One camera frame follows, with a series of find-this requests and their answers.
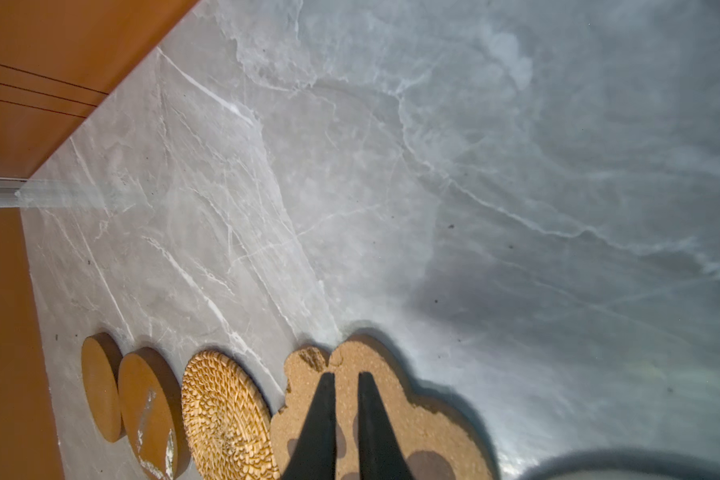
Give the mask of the glossy dark wooden coaster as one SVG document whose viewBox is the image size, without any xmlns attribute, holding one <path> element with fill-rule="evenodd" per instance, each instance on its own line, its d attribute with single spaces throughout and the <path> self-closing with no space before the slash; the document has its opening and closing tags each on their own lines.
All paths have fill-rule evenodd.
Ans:
<svg viewBox="0 0 720 480">
<path fill-rule="evenodd" d="M 125 355 L 118 370 L 126 435 L 149 479 L 177 479 L 191 455 L 181 414 L 181 387 L 170 365 L 152 348 Z"/>
</svg>

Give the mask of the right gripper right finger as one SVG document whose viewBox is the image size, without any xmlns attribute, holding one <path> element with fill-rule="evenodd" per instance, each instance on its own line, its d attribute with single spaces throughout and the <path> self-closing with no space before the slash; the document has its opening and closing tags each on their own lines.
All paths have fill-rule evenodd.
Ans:
<svg viewBox="0 0 720 480">
<path fill-rule="evenodd" d="M 358 454 L 362 480 L 413 480 L 370 372 L 358 377 Z"/>
</svg>

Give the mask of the cork paw print coaster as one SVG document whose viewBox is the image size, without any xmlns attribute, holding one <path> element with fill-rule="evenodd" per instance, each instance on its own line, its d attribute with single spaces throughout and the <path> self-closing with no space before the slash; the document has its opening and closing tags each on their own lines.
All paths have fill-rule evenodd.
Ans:
<svg viewBox="0 0 720 480">
<path fill-rule="evenodd" d="M 354 335 L 328 353 L 304 346 L 285 360 L 284 406 L 271 420 L 276 463 L 284 472 L 295 451 L 320 377 L 335 375 L 337 479 L 359 477 L 358 377 L 372 374 L 405 461 L 416 479 L 493 479 L 485 442 L 455 408 L 417 395 L 389 349 L 369 335 Z"/>
</svg>

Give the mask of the woven rattan round coaster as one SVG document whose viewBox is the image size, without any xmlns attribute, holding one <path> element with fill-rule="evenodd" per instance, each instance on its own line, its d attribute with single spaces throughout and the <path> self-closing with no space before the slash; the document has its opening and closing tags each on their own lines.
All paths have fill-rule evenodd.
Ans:
<svg viewBox="0 0 720 480">
<path fill-rule="evenodd" d="M 279 479 L 271 414 L 258 387 L 216 350 L 195 354 L 182 377 L 184 431 L 204 479 Z"/>
</svg>

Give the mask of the white rainbow stitched coaster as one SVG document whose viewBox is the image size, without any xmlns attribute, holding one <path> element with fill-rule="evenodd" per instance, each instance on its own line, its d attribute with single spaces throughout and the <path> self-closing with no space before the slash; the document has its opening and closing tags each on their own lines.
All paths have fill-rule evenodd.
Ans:
<svg viewBox="0 0 720 480">
<path fill-rule="evenodd" d="M 720 480 L 720 470 L 689 465 L 646 465 L 646 466 L 601 466 L 558 469 L 536 472 L 524 476 L 524 479 L 574 480 L 574 479 L 624 479 L 624 480 L 682 480 L 716 479 Z"/>
</svg>

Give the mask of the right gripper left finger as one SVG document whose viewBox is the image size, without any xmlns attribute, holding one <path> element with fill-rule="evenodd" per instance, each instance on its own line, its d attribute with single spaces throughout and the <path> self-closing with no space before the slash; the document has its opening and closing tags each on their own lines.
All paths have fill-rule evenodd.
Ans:
<svg viewBox="0 0 720 480">
<path fill-rule="evenodd" d="M 282 479 L 334 480 L 336 470 L 335 376 L 320 377 L 300 436 Z"/>
</svg>

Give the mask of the matte brown wooden coaster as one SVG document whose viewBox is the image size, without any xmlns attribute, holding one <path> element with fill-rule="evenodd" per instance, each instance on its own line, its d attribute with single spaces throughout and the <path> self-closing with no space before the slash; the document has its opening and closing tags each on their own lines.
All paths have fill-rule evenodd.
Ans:
<svg viewBox="0 0 720 480">
<path fill-rule="evenodd" d="M 81 370 L 87 404 L 99 433 L 110 443 L 124 435 L 118 390 L 122 358 L 117 343 L 107 332 L 91 335 L 82 343 Z"/>
</svg>

